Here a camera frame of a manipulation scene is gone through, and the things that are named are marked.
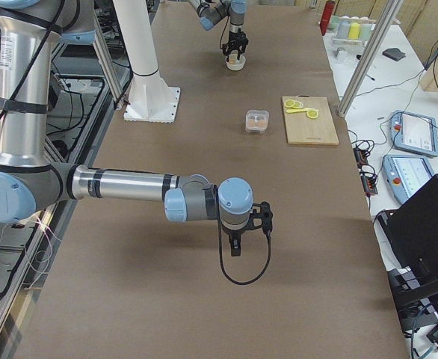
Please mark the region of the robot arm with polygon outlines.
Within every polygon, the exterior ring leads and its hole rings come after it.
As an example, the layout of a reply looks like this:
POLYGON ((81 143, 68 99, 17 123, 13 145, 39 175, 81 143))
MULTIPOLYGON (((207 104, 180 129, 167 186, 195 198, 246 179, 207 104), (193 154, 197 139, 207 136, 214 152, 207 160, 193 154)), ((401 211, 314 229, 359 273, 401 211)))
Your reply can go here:
POLYGON ((52 162, 44 153, 52 48, 96 39, 91 1, 0 1, 0 223, 14 223, 63 200, 157 200, 170 221, 216 220, 241 253, 253 229, 253 192, 233 177, 94 169, 52 162))
POLYGON ((220 48, 227 57, 237 52, 237 59, 240 60, 248 44, 247 36, 242 29, 247 11, 246 1, 219 1, 214 7, 213 1, 189 0, 188 3, 196 11, 202 27, 207 31, 223 19, 229 20, 229 39, 227 43, 220 45, 220 48))

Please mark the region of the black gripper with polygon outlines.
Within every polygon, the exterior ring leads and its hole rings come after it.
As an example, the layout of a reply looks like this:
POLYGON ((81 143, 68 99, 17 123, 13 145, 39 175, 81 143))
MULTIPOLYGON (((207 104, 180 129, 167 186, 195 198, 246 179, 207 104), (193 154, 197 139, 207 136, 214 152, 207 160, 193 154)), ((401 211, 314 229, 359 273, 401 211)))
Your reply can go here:
POLYGON ((234 51, 237 52, 237 59, 240 60, 241 56, 245 53, 248 42, 249 40, 244 32, 230 32, 228 42, 221 46, 223 55, 225 56, 225 61, 229 61, 229 55, 234 51))
POLYGON ((223 231, 228 235, 229 245, 230 245, 230 253, 232 257, 241 256, 241 235, 248 230, 253 229, 252 224, 235 225, 232 227, 226 226, 225 222, 221 223, 221 227, 223 231))

